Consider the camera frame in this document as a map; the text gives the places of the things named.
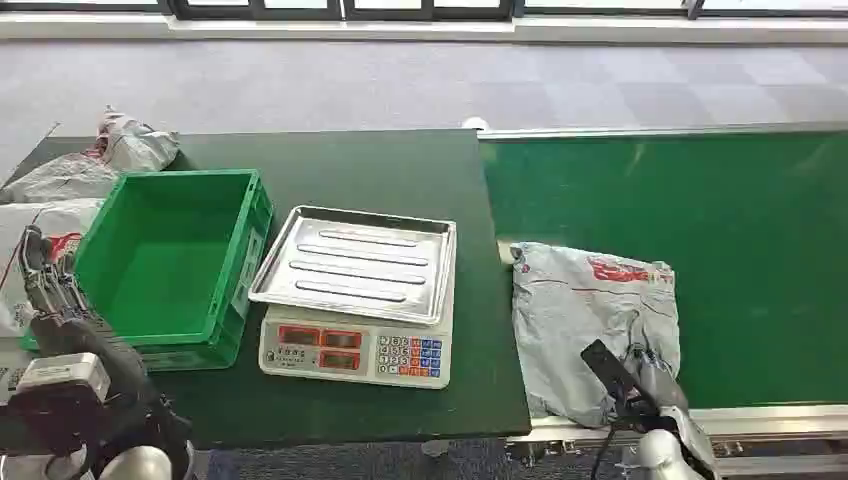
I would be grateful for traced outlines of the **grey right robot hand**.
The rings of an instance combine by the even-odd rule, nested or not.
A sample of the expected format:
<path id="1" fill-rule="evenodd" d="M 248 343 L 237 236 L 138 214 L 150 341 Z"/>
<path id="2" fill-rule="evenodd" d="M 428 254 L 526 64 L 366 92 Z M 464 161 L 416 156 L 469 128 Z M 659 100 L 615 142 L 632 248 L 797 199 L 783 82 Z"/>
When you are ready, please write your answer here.
<path id="1" fill-rule="evenodd" d="M 639 433 L 674 430 L 689 415 L 688 400 L 675 376 L 648 348 L 633 347 L 619 358 L 597 339 L 580 357 L 613 402 L 613 426 Z"/>

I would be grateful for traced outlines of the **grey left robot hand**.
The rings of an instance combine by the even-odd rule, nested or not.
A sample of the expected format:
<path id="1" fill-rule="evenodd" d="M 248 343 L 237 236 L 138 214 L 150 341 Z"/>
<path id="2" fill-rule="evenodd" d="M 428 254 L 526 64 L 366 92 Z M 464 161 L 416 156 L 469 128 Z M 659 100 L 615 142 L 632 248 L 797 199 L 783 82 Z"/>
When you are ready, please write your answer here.
<path id="1" fill-rule="evenodd" d="M 30 224 L 20 238 L 18 264 L 35 314 L 29 323 L 40 353 L 59 356 L 92 353 L 103 362 L 118 392 L 150 389 L 140 355 L 94 310 L 77 284 L 72 256 L 50 258 L 50 241 Z"/>

